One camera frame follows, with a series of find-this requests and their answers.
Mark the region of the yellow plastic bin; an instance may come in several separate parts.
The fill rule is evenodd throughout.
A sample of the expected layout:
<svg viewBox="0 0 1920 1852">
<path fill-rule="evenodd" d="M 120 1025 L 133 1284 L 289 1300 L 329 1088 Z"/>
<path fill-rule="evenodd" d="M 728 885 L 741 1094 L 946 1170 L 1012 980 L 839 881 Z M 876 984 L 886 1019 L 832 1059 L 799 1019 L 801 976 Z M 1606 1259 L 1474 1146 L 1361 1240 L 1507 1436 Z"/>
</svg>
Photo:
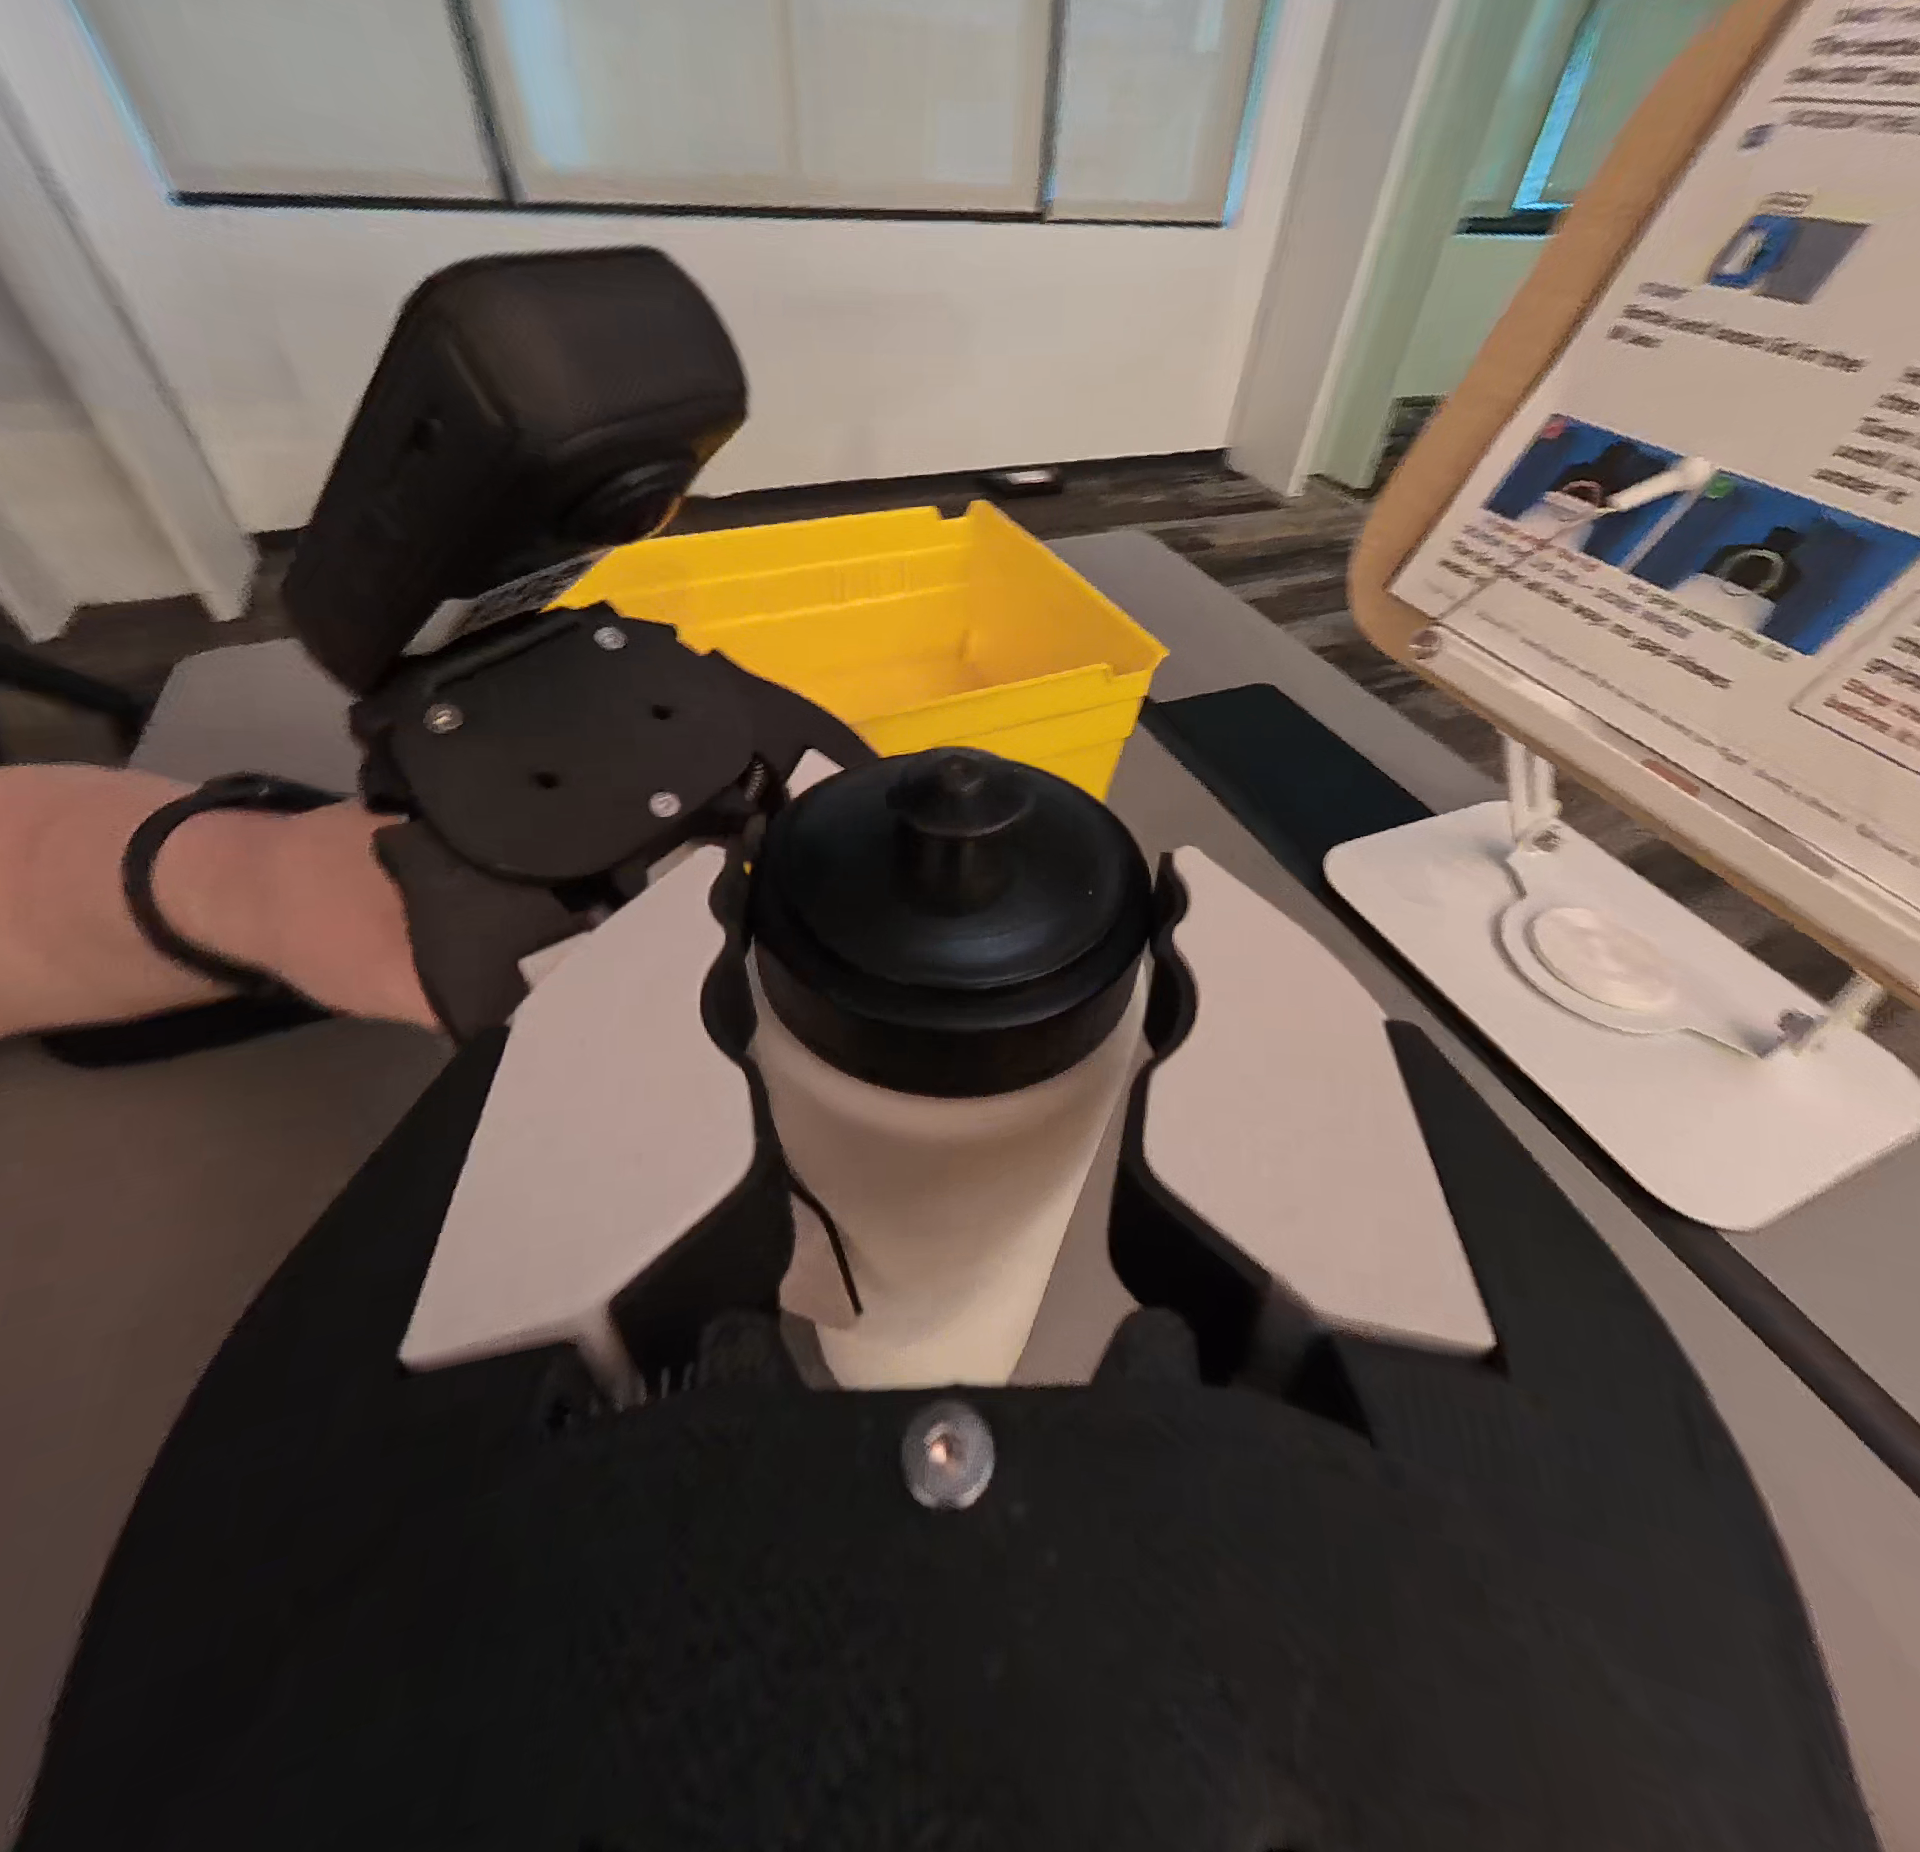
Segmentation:
<svg viewBox="0 0 1920 1852">
<path fill-rule="evenodd" d="M 670 626 L 823 707 L 879 756 L 972 746 L 1096 800 L 1160 640 L 996 506 L 789 520 L 603 553 L 552 610 Z"/>
</svg>

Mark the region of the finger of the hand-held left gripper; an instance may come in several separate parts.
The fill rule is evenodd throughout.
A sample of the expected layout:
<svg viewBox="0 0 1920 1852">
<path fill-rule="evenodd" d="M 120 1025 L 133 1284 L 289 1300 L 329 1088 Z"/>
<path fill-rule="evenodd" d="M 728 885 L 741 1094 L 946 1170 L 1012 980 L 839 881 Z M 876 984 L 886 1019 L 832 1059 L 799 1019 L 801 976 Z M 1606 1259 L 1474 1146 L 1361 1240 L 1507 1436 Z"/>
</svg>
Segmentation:
<svg viewBox="0 0 1920 1852">
<path fill-rule="evenodd" d="M 799 1319 L 858 1319 L 863 1300 L 844 1231 L 847 1193 L 856 1191 L 854 1134 L 787 1117 L 775 1117 L 775 1132 L 792 1238 L 779 1309 Z"/>
</svg>

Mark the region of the wooden edged instruction board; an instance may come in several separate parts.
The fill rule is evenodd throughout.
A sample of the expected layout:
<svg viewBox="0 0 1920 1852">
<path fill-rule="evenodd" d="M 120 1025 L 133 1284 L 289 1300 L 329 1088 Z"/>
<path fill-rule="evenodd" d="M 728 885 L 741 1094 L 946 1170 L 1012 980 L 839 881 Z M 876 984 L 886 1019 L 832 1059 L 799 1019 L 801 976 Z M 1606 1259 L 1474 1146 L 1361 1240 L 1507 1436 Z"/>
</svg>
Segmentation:
<svg viewBox="0 0 1920 1852">
<path fill-rule="evenodd" d="M 1739 0 L 1368 518 L 1368 642 L 1916 1004 L 1918 0 Z"/>
</svg>

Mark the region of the black wristband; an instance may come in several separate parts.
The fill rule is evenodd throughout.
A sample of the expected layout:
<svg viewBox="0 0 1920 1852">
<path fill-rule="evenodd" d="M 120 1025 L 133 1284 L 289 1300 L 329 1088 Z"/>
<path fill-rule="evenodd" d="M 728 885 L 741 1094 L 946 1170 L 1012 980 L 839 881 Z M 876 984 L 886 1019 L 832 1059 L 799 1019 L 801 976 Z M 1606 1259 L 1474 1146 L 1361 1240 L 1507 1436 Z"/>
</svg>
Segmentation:
<svg viewBox="0 0 1920 1852">
<path fill-rule="evenodd" d="M 181 933 L 162 910 L 155 873 L 167 842 L 193 819 L 223 812 L 292 818 L 344 804 L 344 798 L 288 775 L 235 769 L 202 780 L 163 801 L 133 827 L 120 854 L 118 878 L 131 925 L 163 960 L 202 976 L 228 995 L 312 1011 L 315 1005 L 285 980 Z"/>
</svg>

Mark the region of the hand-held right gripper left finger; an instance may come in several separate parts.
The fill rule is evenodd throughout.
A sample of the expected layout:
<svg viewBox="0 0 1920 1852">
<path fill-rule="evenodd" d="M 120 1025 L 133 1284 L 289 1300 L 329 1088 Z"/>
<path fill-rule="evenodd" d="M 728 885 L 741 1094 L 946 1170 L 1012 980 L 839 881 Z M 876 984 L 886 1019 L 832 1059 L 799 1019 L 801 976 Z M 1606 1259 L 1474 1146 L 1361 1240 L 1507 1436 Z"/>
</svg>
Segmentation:
<svg viewBox="0 0 1920 1852">
<path fill-rule="evenodd" d="M 752 1061 L 741 888 L 734 856 L 683 848 L 522 960 L 405 1369 L 564 1345 L 592 1373 L 678 1373 L 712 1318 L 779 1312 L 796 1221 Z"/>
</svg>

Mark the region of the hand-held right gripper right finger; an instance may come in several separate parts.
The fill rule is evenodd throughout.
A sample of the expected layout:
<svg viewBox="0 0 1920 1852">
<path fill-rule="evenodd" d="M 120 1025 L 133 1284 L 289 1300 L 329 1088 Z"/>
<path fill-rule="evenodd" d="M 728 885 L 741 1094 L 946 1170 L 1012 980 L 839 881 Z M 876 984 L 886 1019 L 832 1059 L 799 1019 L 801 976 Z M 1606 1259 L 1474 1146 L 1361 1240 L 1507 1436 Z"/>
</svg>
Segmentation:
<svg viewBox="0 0 1920 1852">
<path fill-rule="evenodd" d="M 1264 1319 L 1480 1360 L 1496 1329 L 1387 1015 L 1301 924 L 1195 848 L 1162 856 L 1147 1059 L 1115 1162 L 1115 1276 L 1203 1360 Z"/>
</svg>

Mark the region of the person's left hand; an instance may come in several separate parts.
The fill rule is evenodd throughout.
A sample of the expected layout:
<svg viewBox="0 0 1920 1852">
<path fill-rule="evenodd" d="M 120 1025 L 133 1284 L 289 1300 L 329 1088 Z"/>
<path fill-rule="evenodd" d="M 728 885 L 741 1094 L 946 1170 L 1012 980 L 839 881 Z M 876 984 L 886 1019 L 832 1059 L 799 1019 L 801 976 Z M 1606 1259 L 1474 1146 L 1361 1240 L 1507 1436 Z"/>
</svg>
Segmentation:
<svg viewBox="0 0 1920 1852">
<path fill-rule="evenodd" d="M 437 1030 L 402 893 L 375 854 L 389 827 L 351 804 L 197 812 L 157 849 L 155 907 L 189 945 L 332 1013 Z"/>
</svg>

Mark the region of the black textured pad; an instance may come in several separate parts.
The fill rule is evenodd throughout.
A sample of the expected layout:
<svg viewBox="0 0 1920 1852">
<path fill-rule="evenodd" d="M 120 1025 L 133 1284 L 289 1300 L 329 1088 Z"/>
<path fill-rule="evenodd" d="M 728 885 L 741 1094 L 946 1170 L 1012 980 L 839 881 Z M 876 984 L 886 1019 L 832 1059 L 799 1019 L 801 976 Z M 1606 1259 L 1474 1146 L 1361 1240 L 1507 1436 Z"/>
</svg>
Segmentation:
<svg viewBox="0 0 1920 1852">
<path fill-rule="evenodd" d="M 358 1017 L 297 994 L 280 991 L 233 995 L 103 1024 L 50 1027 L 26 1033 L 22 1042 L 35 1045 L 47 1059 L 72 1071 L 133 1071 L 202 1054 L 272 1043 L 329 1024 L 402 1027 L 391 1019 Z"/>
</svg>

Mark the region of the person's left forearm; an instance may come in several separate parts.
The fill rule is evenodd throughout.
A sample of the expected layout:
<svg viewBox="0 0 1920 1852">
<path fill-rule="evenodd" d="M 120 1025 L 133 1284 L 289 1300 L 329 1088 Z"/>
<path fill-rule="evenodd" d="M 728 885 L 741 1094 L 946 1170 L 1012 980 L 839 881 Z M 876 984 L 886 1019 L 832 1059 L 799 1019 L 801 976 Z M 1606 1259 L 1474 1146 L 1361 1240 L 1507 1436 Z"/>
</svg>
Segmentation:
<svg viewBox="0 0 1920 1852">
<path fill-rule="evenodd" d="M 193 984 L 131 917 L 124 856 L 179 784 L 91 763 L 1 769 L 1 1038 L 155 1013 Z"/>
</svg>

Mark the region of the black bottle lid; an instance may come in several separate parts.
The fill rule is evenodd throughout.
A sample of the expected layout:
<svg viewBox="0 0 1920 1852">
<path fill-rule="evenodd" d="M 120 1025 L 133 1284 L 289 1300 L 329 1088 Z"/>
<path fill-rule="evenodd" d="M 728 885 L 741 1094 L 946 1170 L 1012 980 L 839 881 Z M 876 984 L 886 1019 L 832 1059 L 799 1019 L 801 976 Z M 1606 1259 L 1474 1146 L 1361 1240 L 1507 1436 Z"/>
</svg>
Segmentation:
<svg viewBox="0 0 1920 1852">
<path fill-rule="evenodd" d="M 1147 861 L 1105 804 L 972 747 L 808 788 L 747 876 L 772 1015 L 834 1071 L 922 1097 L 1082 1065 L 1137 991 L 1151 920 Z"/>
</svg>

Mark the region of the white plastic bottle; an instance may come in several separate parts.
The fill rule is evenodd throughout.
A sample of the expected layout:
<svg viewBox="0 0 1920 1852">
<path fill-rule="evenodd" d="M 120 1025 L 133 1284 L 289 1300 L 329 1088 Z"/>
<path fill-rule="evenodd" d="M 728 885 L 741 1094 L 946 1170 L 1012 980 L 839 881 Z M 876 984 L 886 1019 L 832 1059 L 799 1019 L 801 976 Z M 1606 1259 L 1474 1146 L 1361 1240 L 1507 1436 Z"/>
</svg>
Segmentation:
<svg viewBox="0 0 1920 1852">
<path fill-rule="evenodd" d="M 757 1000 L 752 1043 L 773 1120 L 854 1134 L 844 1225 L 863 1316 L 804 1319 L 842 1389 L 1009 1382 L 1077 1212 L 1115 1170 L 1143 1057 L 1145 973 L 1069 1069 L 989 1096 L 889 1091 L 832 1068 Z"/>
</svg>

